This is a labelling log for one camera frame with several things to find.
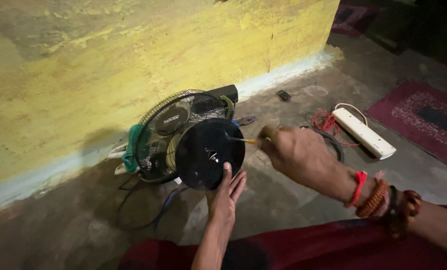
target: left hand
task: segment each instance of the left hand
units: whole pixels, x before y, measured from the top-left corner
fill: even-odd
[[[222,226],[222,229],[233,228],[235,223],[235,205],[247,181],[247,173],[239,170],[232,178],[232,166],[223,164],[223,179],[217,190],[206,193],[208,204],[208,222]]]

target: maroon rug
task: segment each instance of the maroon rug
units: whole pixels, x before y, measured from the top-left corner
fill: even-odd
[[[405,82],[365,113],[447,164],[447,94]]]
[[[340,4],[330,33],[359,38],[378,12],[374,7]]]

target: black circular disc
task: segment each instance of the black circular disc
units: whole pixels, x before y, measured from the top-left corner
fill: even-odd
[[[155,124],[155,130],[162,136],[167,136],[187,122],[188,112],[182,107],[173,107],[166,111]]]
[[[175,153],[177,173],[187,186],[196,190],[216,189],[223,177],[223,164],[232,165],[232,176],[241,168],[245,143],[240,129],[231,121],[210,118],[198,122],[180,139]]]

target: pliers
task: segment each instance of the pliers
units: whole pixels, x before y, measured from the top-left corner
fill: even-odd
[[[255,116],[244,116],[237,119],[233,119],[232,123],[235,124],[235,126],[246,126],[251,123],[255,122]]]

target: yellow wall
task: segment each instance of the yellow wall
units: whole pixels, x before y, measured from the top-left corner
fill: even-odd
[[[0,182],[320,51],[338,0],[0,0]]]

